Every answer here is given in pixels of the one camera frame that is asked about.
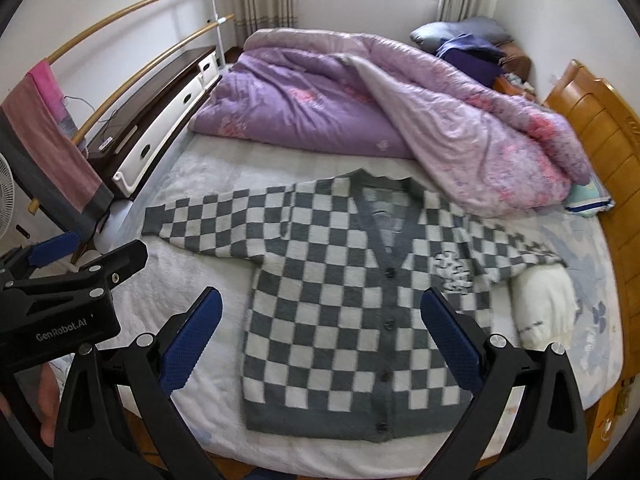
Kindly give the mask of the person's left hand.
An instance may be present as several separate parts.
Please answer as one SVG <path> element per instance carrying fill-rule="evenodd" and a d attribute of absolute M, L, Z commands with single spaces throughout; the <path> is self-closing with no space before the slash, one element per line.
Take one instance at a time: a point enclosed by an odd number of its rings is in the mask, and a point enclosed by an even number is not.
<path fill-rule="evenodd" d="M 56 380 L 54 371 L 49 362 L 40 365 L 36 374 L 37 380 L 30 378 L 30 383 L 36 386 L 36 401 L 38 413 L 40 414 L 40 441 L 48 448 L 54 447 L 56 420 L 58 419 L 58 409 L 60 408 L 60 388 Z M 1 374 L 1 413 L 6 419 L 12 416 L 12 402 L 6 398 L 5 393 L 9 392 L 9 376 Z"/>

